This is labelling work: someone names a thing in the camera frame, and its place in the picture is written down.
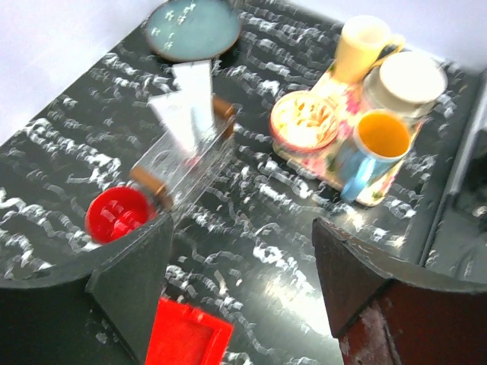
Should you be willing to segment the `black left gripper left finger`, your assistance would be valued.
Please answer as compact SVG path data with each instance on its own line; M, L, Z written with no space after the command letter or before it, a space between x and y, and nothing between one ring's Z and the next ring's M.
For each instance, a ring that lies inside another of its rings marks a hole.
M174 224L158 215L122 238L1 282L3 364L143 364Z

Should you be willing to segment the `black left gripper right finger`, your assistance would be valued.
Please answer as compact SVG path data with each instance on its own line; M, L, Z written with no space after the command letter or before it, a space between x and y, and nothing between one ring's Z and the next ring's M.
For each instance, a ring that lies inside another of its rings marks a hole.
M484 364L486 286L398 259L313 222L331 334L346 364Z

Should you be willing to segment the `red cup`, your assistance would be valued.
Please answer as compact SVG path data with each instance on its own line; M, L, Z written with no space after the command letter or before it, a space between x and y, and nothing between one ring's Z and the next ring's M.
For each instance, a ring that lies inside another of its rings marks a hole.
M107 244L131 233L156 215L155 207L139 190L113 187L91 202L84 222L92 240Z

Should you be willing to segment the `clear acrylic toothbrush holder rack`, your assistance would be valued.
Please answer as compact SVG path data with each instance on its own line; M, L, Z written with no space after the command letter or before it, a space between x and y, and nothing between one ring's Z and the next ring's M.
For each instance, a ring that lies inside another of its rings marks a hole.
M148 105L163 127L130 170L166 211L189 198L217 163L225 161L236 112L226 100L190 101L180 92L149 99Z

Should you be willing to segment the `white toothpaste tube red cap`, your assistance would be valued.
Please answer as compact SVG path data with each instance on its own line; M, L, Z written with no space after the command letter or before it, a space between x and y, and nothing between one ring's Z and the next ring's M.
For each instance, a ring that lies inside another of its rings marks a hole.
M196 156L202 146L207 144L196 140L192 132L189 104L180 91L151 97L148 104L185 157Z

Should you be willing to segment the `white toothpaste tube black cap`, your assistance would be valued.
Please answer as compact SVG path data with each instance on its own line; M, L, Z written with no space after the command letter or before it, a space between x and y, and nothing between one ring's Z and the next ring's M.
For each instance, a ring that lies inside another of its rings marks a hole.
M212 104L212 62L177 63L172 67L175 82L189 104L192 132L197 141L215 138Z

